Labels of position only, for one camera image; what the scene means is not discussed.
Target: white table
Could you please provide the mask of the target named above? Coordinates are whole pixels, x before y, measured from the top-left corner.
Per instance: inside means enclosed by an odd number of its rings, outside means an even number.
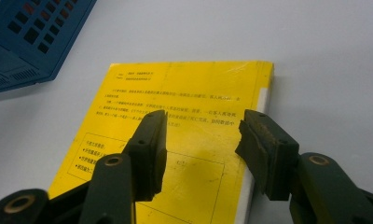
[[[269,115],[373,192],[372,1],[98,1],[58,77],[0,93],[0,199],[47,189],[110,63],[266,60]],[[291,223],[257,194],[250,223]]]

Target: blue plastic tray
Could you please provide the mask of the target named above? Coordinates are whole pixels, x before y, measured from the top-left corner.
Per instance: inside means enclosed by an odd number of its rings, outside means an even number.
[[[96,0],[0,0],[0,91],[53,80]]]

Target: grid opening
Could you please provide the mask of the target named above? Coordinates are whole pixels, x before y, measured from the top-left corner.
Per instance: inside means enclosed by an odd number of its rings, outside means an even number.
[[[8,29],[13,31],[15,34],[18,34],[20,31],[21,31],[21,27],[14,21],[12,21],[9,25],[8,25]]]
[[[49,44],[53,43],[54,38],[51,35],[46,34],[44,36],[45,41],[47,41]]]
[[[32,5],[30,5],[29,3],[25,3],[25,4],[23,5],[23,9],[24,9],[24,11],[27,12],[27,14],[29,14],[29,15],[33,15],[33,14],[35,14],[35,8],[32,7]]]
[[[49,50],[49,47],[47,45],[45,45],[44,43],[40,43],[38,45],[38,49],[43,52],[43,53],[47,53],[48,50]]]
[[[30,28],[29,31],[27,31],[26,35],[24,36],[24,39],[30,44],[33,44],[35,40],[38,38],[38,35],[39,33],[35,29]]]
[[[39,19],[36,19],[36,20],[35,20],[35,26],[36,26],[38,29],[42,30],[42,29],[44,29],[45,23],[43,23],[43,22],[42,22],[41,20],[39,20]]]
[[[29,18],[27,16],[25,16],[23,13],[21,12],[18,12],[18,14],[16,14],[15,18],[20,21],[21,23],[25,24]]]
[[[53,6],[50,2],[47,3],[46,8],[47,8],[51,13],[53,13],[53,12],[55,11],[55,9],[56,9],[56,7]]]

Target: book cover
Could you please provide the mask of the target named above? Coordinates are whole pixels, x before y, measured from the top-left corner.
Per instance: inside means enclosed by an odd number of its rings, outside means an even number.
[[[168,113],[162,192],[136,203],[137,222],[234,223],[246,219],[253,180],[235,153],[245,109],[265,112],[273,64],[113,63],[48,192],[91,179],[95,162],[119,153],[143,116]]]

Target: circular hole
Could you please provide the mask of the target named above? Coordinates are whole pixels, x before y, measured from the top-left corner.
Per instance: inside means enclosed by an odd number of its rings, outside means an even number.
[[[34,195],[22,195],[10,201],[5,207],[4,211],[8,214],[19,213],[28,208],[35,201]]]
[[[329,164],[329,160],[327,160],[326,158],[324,158],[322,156],[310,156],[309,160],[312,163],[315,163],[317,165],[327,165],[327,164]]]
[[[97,222],[96,224],[112,224],[113,223],[113,220],[111,217],[108,217],[107,215],[104,215],[103,217],[101,217]]]
[[[115,166],[122,162],[122,158],[120,157],[111,157],[105,161],[105,165],[107,166]]]

